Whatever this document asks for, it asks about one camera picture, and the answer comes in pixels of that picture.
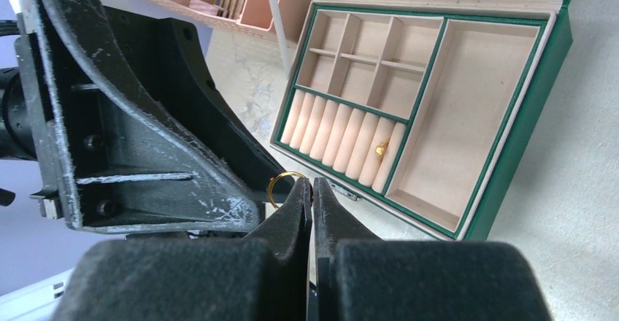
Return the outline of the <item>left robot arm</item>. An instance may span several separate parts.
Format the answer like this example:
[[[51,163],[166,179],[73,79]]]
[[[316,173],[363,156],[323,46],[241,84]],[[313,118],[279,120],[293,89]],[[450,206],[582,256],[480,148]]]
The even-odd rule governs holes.
[[[100,0],[1,22],[1,157],[36,161],[42,216],[110,235],[247,233],[293,188],[216,88],[194,24]]]

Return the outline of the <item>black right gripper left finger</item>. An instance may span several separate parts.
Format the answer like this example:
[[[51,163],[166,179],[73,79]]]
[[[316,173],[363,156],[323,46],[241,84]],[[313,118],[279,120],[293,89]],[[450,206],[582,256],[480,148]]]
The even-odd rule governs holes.
[[[311,184],[241,239],[102,241],[73,271],[54,320],[305,320]]]

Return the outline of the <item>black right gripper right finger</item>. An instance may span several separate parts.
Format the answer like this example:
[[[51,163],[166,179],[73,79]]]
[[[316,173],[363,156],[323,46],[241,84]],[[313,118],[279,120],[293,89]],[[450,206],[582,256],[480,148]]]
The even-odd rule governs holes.
[[[312,187],[320,320],[549,320],[528,261],[492,241],[388,241]]]

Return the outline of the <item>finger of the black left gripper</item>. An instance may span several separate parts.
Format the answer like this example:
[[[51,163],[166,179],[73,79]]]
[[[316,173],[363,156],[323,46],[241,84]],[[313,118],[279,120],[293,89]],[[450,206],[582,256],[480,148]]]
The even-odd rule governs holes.
[[[99,0],[32,0],[29,116],[67,226],[102,234],[248,232],[257,198],[142,86]]]
[[[265,198],[284,168],[242,124],[216,86],[194,24],[108,7],[113,34],[142,86],[165,110]]]

